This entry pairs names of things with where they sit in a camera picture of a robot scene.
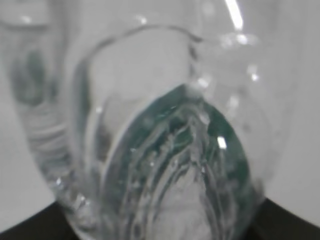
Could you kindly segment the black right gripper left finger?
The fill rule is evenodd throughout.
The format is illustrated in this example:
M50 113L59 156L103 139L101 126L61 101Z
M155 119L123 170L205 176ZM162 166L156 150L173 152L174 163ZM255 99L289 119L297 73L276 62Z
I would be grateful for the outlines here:
M74 240L75 233L54 202L0 234L2 240Z

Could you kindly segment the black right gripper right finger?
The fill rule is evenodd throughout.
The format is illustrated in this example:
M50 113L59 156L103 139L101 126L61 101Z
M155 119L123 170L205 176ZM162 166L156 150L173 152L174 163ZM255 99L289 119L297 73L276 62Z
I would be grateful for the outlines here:
M320 228L270 199L258 210L244 235L246 240L320 240Z

